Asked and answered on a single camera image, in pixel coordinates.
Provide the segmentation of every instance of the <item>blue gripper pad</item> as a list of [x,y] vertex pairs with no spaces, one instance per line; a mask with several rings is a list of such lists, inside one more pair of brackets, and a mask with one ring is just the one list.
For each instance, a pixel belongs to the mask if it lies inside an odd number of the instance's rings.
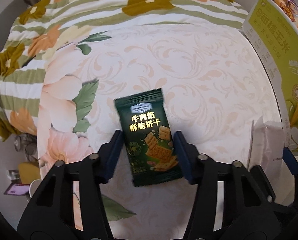
[[122,131],[116,130],[110,142],[103,144],[98,151],[100,168],[97,170],[96,175],[103,178],[104,183],[107,183],[113,177],[122,146]]
[[292,154],[291,150],[287,147],[284,147],[283,149],[283,160],[285,164],[287,165],[288,169],[290,170],[292,175],[297,176],[298,175],[298,161]]
[[187,143],[181,131],[173,135],[174,151],[178,157],[183,176],[191,184],[198,184],[201,178],[201,169],[197,169],[198,150],[193,144]]

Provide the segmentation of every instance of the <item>floral bedsheet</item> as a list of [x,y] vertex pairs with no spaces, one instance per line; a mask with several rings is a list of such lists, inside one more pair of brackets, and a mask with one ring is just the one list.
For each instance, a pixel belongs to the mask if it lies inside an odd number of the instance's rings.
[[[218,161],[245,161],[252,120],[279,120],[239,32],[246,16],[233,0],[40,1],[16,19],[0,52],[1,140],[37,135],[44,176],[121,128],[113,99],[162,88],[173,132]],[[134,188],[124,149],[101,189],[115,238],[182,238],[195,191],[185,180]],[[77,183],[74,195],[82,229]]]

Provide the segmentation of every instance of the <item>brand logo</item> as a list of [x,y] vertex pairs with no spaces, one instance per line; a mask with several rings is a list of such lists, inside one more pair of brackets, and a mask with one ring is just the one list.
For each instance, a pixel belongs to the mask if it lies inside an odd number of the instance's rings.
[[130,110],[132,114],[139,114],[146,112],[148,110],[152,109],[152,104],[151,103],[141,103],[137,104],[135,106],[131,106]]

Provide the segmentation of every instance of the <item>dark green snack packet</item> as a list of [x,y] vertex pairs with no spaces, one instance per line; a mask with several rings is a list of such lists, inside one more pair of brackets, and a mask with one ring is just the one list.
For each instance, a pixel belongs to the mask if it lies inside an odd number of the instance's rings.
[[131,165],[133,184],[147,186],[182,177],[161,89],[114,100]]

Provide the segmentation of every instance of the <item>green leaf print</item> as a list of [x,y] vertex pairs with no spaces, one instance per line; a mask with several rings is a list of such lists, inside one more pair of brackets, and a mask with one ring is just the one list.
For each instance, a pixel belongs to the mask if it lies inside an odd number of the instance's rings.
[[84,84],[79,94],[72,100],[76,104],[77,124],[73,129],[74,133],[86,132],[90,123],[84,119],[92,109],[92,103],[95,100],[99,80]]
[[91,124],[86,119],[79,120],[73,129],[73,133],[86,132],[90,125]]
[[124,208],[122,205],[120,205],[118,202],[114,201],[111,198],[108,198],[104,195],[102,196],[102,201],[104,203],[106,215],[108,218],[108,221],[117,221],[122,218],[129,218],[133,215],[136,215],[136,213],[133,213],[132,211]]
[[84,54],[85,56],[91,52],[91,48],[87,44],[80,44],[76,47],[81,49],[82,54]]
[[103,33],[106,33],[107,31],[105,32],[101,32],[101,33],[95,33],[95,34],[91,34],[89,35],[88,38],[80,41],[78,44],[80,43],[84,43],[84,42],[94,42],[94,41],[104,41],[104,40],[108,40],[110,39],[111,37],[110,36],[107,36],[107,35],[102,35]]

